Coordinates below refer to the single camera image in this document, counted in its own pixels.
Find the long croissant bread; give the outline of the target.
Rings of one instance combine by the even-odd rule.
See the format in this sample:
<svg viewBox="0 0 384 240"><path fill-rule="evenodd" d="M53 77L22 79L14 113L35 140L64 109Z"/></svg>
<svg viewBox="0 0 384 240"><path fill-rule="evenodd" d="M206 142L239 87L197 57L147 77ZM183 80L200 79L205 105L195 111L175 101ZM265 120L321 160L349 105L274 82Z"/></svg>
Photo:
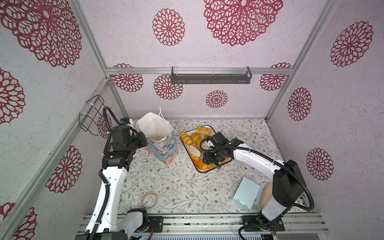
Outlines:
<svg viewBox="0 0 384 240"><path fill-rule="evenodd" d="M201 158L196 157L196 156L194 156L194 155L191 155L191 157L192 157L192 159L193 159L194 161L196 161L196 162L199 162L199 161L201 160Z"/></svg>

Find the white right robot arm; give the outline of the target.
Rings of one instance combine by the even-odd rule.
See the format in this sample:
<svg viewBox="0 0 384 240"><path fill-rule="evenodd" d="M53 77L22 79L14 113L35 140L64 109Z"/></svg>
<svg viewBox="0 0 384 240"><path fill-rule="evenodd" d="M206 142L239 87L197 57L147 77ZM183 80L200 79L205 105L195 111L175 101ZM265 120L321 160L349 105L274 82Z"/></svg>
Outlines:
<svg viewBox="0 0 384 240"><path fill-rule="evenodd" d="M272 197L262 207L258 217L260 223L271 224L292 207L308 212L314 209L314 199L295 161L274 160L237 138L229 141L221 132L202 140L200 149L207 165L218 165L225 158L231 158L248 164L272 181Z"/></svg>

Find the white slotted tongs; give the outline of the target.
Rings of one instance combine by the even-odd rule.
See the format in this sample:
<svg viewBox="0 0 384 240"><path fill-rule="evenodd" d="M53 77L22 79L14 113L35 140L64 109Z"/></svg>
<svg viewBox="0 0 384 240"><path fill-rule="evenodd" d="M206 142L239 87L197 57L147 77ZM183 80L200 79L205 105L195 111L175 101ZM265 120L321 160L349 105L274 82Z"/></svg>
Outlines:
<svg viewBox="0 0 384 240"><path fill-rule="evenodd" d="M199 158L202 156L202 152L193 145L190 146L190 154Z"/></svg>

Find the floral paper gift bag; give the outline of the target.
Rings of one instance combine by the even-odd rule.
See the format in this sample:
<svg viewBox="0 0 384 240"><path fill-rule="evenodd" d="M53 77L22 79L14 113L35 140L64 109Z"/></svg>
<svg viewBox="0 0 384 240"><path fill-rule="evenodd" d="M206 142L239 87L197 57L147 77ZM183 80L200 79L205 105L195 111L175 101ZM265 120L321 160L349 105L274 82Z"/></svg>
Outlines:
<svg viewBox="0 0 384 240"><path fill-rule="evenodd" d="M145 114L136 126L146 137L148 151L169 166L178 156L178 147L174 128L164 118L161 107L158 114Z"/></svg>

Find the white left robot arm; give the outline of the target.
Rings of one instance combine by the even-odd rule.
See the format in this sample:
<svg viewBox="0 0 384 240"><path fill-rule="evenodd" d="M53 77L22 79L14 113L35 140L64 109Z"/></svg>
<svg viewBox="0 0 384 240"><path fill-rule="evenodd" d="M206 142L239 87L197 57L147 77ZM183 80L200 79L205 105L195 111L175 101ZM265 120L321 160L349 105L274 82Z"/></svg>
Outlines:
<svg viewBox="0 0 384 240"><path fill-rule="evenodd" d="M123 183L136 150L146 145L145 135L131 125L118 125L108 130L102 168L98 172L102 184L85 231L87 240L95 240L103 234L110 235L118 230L118 205Z"/></svg>

